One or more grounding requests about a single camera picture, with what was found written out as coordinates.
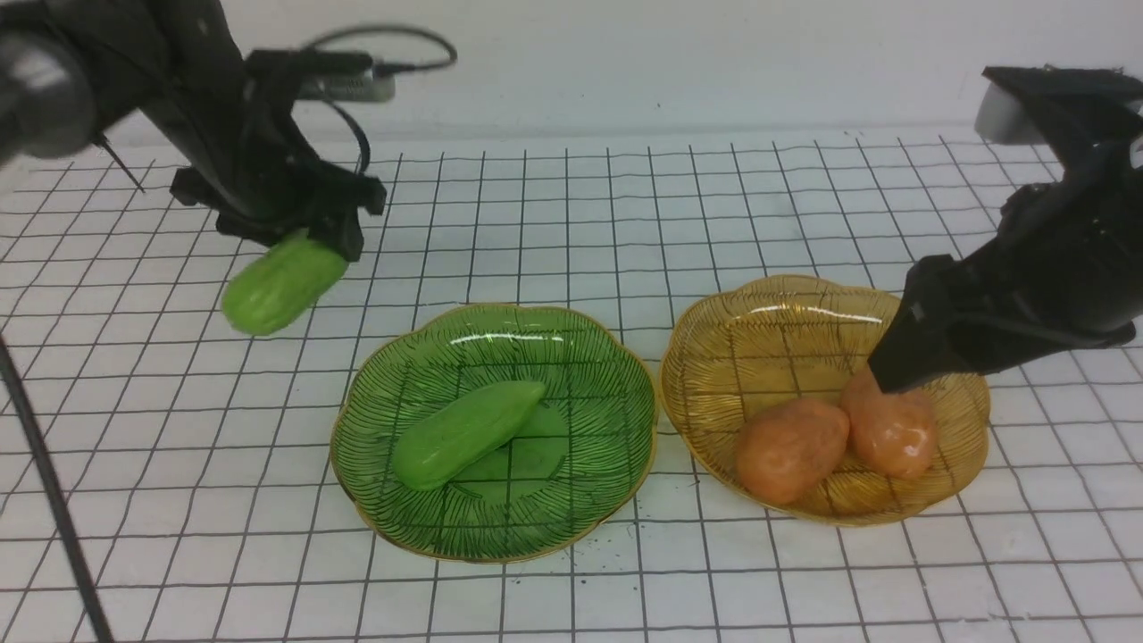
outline amber glass plate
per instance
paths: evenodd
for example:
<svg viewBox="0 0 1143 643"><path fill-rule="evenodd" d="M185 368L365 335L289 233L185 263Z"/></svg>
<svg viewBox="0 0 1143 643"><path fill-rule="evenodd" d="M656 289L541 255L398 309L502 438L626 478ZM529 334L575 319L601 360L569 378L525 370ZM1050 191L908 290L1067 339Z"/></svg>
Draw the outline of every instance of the amber glass plate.
<svg viewBox="0 0 1143 643"><path fill-rule="evenodd" d="M734 464L746 418L798 396L836 403L900 300L870 288L780 275L697 302L679 320L663 359L663 404L671 423L716 479L751 497ZM925 389L940 433L938 456L925 476L890 481L847 453L812 492L772 508L838 525L872 525L901 521L965 489L988 457L988 385L978 376L950 376Z"/></svg>
<svg viewBox="0 0 1143 643"><path fill-rule="evenodd" d="M515 437L440 489L397 481L391 456L406 429L504 380L546 385ZM591 318L475 304L366 361L329 458L361 517L398 547L445 560L521 561L572 545L634 496L650 471L657 418L646 367Z"/></svg>

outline cable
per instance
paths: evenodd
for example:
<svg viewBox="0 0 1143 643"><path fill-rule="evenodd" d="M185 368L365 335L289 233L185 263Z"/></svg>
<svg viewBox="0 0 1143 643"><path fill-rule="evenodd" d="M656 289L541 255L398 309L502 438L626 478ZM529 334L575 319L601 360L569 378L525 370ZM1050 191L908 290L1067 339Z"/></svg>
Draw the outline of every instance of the cable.
<svg viewBox="0 0 1143 643"><path fill-rule="evenodd" d="M107 616L104 613L99 596L95 590L91 570L87 566L79 536L75 533L75 524L72 523L71 514L67 512L67 501L59 488L59 476L56 475L56 468L51 465L51 456L48 453L43 431L35 419L32 402L29 400L24 383L19 378L19 370L11 359L2 336L0 336L0 378L3 379L8 397L11 399L11 405L16 410L16 417L19 418L19 424L24 428L27 447L32 451L32 459L35 461L35 468L43 482L43 492L48 497L51 516L56 520L56 528L59 530L59 540L64 545L67 563L75 576L75 587L79 589L80 601L82 601L83 610L87 611L91 621L95 640L98 643L114 643L114 638L111 636L111 626L107 625Z"/></svg>
<svg viewBox="0 0 1143 643"><path fill-rule="evenodd" d="M297 64L297 61L303 54L313 51L322 45L329 45L337 40L343 40L345 38L351 38L353 35L411 35L419 38L422 40L427 40L434 45L440 46L445 50L446 57L437 61L430 61L427 63L381 63L374 67L374 74L378 77L391 77L399 73L410 73L410 72L427 72L435 71L445 67L449 67L456 64L458 54L456 47L453 46L443 35L422 29L419 26L399 24L399 23L379 23L379 24L365 24L358 26L351 26L345 29L339 29L331 31L321 35L310 42L303 45L295 51L293 51L285 61L281 62L266 78L266 80L258 87L257 93L250 99L250 104L246 111L246 118L242 120L242 127L239 130L238 144L234 152L234 163L232 167L233 176L232 179L238 178L239 168L242 167L242 159L246 156L246 148L249 146L250 136L254 134L254 128L258 121L265 115L265 112L270 108L270 97L273 96L273 89L285 81L289 77L289 72ZM365 139L365 132L361 131L361 127L357 123L353 118L339 107L335 107L337 112L345 119L353 129L354 136L358 137L358 144Z"/></svg>
<svg viewBox="0 0 1143 643"><path fill-rule="evenodd" d="M365 175L365 170L368 169L369 163L373 162L373 151L369 147L369 137L366 136L365 130L361 129L361 123L359 123L355 118L350 115L350 113L337 103L328 98L322 99L321 102L329 105L329 108L337 112L337 115L345 120L345 124L350 126L350 131L353 132L353 137L357 138L358 142L358 166L353 171L359 176Z"/></svg>

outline potato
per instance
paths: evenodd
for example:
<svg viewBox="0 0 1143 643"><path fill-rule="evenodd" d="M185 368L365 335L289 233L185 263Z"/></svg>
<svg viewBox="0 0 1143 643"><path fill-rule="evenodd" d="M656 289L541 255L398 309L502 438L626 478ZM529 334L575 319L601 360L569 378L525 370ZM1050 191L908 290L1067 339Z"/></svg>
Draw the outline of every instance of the potato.
<svg viewBox="0 0 1143 643"><path fill-rule="evenodd" d="M936 413L925 392L886 395L864 367L841 392L841 409L849 416L849 447L870 469L909 481L933 466Z"/></svg>
<svg viewBox="0 0 1143 643"><path fill-rule="evenodd" d="M772 407L738 434L738 480L760 500L789 505L841 464L848 433L845 412L820 400Z"/></svg>

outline cucumber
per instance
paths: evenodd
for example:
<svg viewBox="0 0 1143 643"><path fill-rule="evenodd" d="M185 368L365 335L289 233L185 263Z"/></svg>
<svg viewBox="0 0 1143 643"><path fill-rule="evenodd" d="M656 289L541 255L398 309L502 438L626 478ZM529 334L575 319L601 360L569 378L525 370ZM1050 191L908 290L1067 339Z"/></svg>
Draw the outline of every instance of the cucumber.
<svg viewBox="0 0 1143 643"><path fill-rule="evenodd" d="M519 432L543 400L542 383L479 388L409 427L393 448L393 474L415 491L440 489Z"/></svg>
<svg viewBox="0 0 1143 643"><path fill-rule="evenodd" d="M289 327L345 274L342 256L305 235L283 239L226 286L222 312L240 333L272 336Z"/></svg>

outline green plate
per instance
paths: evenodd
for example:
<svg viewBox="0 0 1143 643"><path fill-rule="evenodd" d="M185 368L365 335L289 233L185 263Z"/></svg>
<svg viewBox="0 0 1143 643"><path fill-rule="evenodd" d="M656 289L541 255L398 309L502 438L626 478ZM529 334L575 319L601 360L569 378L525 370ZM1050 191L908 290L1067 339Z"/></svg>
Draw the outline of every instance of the green plate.
<svg viewBox="0 0 1143 643"><path fill-rule="evenodd" d="M390 463L409 427L502 380L542 381L527 426L434 491ZM361 517L386 540L445 560L503 563L575 542L650 471L658 409L644 364L589 316L477 304L382 347L358 372L329 458Z"/></svg>

